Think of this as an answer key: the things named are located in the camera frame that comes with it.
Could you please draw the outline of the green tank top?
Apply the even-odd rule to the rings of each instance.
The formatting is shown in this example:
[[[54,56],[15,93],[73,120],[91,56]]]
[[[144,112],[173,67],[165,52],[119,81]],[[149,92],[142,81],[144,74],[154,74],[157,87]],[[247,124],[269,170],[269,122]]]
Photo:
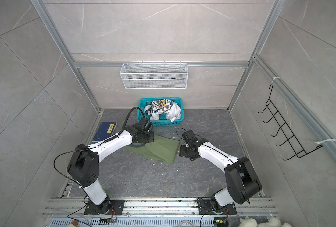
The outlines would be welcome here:
[[[125,146],[124,149],[138,155],[143,155],[149,159],[160,160],[164,163],[173,164],[180,141],[162,136],[154,136],[154,142],[145,144],[134,143]]]

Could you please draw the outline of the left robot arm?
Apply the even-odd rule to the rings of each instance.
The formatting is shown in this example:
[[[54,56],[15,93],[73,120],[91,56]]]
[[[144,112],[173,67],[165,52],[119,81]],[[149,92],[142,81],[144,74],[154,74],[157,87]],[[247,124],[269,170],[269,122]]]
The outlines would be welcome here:
[[[145,128],[139,130],[132,126],[126,127],[102,142],[91,145],[78,145],[71,157],[67,172],[86,193],[89,202],[100,213],[105,214],[110,206],[110,199],[99,182],[100,162],[119,149],[133,143],[145,145],[154,141],[154,132]]]

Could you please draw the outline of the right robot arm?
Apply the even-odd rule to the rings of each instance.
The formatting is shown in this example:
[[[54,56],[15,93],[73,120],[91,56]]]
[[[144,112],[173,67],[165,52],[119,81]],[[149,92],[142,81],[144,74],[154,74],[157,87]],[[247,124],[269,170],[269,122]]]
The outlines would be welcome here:
[[[215,210],[234,202],[248,202],[262,190],[258,175],[246,157],[229,155],[203,139],[180,146],[179,155],[191,161],[204,158],[224,172],[226,188],[211,196],[211,204]]]

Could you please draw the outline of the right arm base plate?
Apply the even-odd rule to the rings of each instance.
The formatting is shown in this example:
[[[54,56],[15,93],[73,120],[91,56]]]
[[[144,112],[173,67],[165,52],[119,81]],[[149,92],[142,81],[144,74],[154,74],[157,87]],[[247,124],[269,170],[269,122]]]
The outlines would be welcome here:
[[[215,202],[212,199],[203,199],[198,198],[196,200],[199,214],[200,215],[236,215],[237,210],[234,203],[229,203],[225,206],[219,205],[217,202]]]

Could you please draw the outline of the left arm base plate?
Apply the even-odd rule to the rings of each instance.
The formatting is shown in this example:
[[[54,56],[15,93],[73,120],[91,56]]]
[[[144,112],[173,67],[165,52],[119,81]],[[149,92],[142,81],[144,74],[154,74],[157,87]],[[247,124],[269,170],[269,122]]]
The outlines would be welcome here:
[[[109,200],[104,201],[100,205],[88,201],[85,215],[122,215],[125,200]]]

